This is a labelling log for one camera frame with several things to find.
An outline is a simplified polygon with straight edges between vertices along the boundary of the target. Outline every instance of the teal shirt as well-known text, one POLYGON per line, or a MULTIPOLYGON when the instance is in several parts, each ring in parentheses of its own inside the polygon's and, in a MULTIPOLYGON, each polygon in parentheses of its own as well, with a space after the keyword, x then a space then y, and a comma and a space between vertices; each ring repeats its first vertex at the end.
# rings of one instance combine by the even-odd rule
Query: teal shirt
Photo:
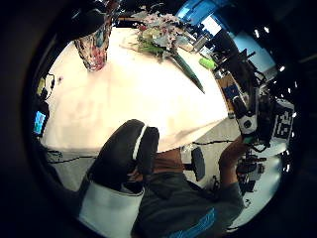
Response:
POLYGON ((184 174, 154 175, 138 222, 147 237, 212 237, 226 232, 244 208, 238 183, 219 191, 217 202, 193 189, 184 174))

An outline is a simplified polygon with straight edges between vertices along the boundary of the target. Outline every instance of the flower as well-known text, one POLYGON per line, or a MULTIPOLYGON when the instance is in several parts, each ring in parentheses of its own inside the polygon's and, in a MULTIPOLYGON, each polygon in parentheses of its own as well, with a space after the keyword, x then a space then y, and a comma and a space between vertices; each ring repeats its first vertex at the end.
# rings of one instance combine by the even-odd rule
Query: flower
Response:
POLYGON ((177 52, 179 45, 188 43, 187 38, 182 35, 183 31, 177 27, 178 18, 171 14, 162 15, 159 12, 149 14, 146 7, 142 9, 144 11, 132 15, 140 22, 136 24, 139 29, 137 37, 139 51, 155 54, 159 62, 166 58, 174 59, 190 80, 204 92, 193 70, 177 52))
MULTIPOLYGON (((137 24, 138 29, 138 41, 139 47, 142 51, 145 49, 150 49, 152 52, 153 49, 162 48, 163 51, 176 52, 176 48, 179 45, 187 44, 185 37, 182 37, 183 31, 177 27, 179 19, 171 14, 160 14, 159 12, 149 14, 146 11, 146 8, 142 8, 143 11, 132 15, 133 18, 136 18, 140 24, 137 24)), ((162 59, 166 57, 166 54, 158 55, 162 59)))

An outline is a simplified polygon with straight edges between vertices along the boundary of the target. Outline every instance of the blue screen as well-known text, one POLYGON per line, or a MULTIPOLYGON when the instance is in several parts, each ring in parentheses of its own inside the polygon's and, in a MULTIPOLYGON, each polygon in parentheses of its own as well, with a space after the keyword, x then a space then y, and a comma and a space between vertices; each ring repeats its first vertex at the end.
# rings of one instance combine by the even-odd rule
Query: blue screen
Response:
POLYGON ((42 128, 43 128, 43 124, 44 124, 44 121, 46 120, 46 115, 43 114, 42 112, 37 112, 37 115, 36 115, 36 120, 35 120, 35 123, 34 123, 34 129, 33 131, 37 134, 41 134, 42 132, 42 128))

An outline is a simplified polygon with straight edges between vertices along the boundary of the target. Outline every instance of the tabletop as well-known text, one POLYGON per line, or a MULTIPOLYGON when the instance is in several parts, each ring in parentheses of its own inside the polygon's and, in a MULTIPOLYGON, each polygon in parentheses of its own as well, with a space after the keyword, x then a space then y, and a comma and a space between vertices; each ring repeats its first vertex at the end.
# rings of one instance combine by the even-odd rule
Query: tabletop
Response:
POLYGON ((197 140, 227 117, 221 90, 213 73, 199 64, 199 54, 178 50, 205 94, 171 59, 158 62, 129 49, 135 32, 113 28, 107 62, 99 71, 84 67, 73 43, 62 51, 50 70, 61 80, 48 99, 51 116, 42 144, 62 152, 99 151, 120 125, 138 119, 158 127, 163 152, 197 140))

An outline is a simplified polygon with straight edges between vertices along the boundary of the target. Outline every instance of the black cable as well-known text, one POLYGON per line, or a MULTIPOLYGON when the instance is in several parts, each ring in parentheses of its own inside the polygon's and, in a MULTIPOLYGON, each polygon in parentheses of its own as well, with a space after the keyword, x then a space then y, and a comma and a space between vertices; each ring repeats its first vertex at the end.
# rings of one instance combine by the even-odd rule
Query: black cable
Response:
POLYGON ((90 158, 90 159, 97 159, 96 157, 92 157, 92 156, 86 156, 86 157, 76 157, 76 158, 72 158, 69 160, 64 160, 64 161, 56 161, 56 162, 48 162, 49 164, 62 164, 62 163, 68 163, 68 162, 72 162, 72 161, 76 161, 79 160, 81 158, 90 158))
POLYGON ((51 97, 52 92, 53 92, 53 91, 51 90, 50 95, 46 98, 46 100, 48 100, 48 99, 51 97))
POLYGON ((52 81, 51 81, 51 92, 50 92, 50 95, 46 98, 46 100, 48 100, 48 99, 51 97, 52 92, 53 92, 53 88, 54 88, 54 86, 55 86, 55 75, 52 74, 52 73, 48 73, 48 75, 49 75, 49 76, 52 76, 53 79, 52 79, 52 81))
POLYGON ((263 149, 261 149, 261 150, 257 149, 257 148, 256 148, 256 147, 254 147, 254 146, 251 146, 251 148, 252 148, 254 151, 258 152, 258 153, 262 153, 263 151, 265 151, 265 150, 266 150, 267 146, 264 146, 264 148, 263 148, 263 149))
POLYGON ((211 142, 207 142, 207 143, 193 142, 192 144, 198 145, 198 146, 206 146, 206 145, 212 145, 212 144, 216 144, 216 143, 229 143, 229 142, 234 142, 234 141, 231 141, 231 140, 225 140, 225 141, 211 141, 211 142))

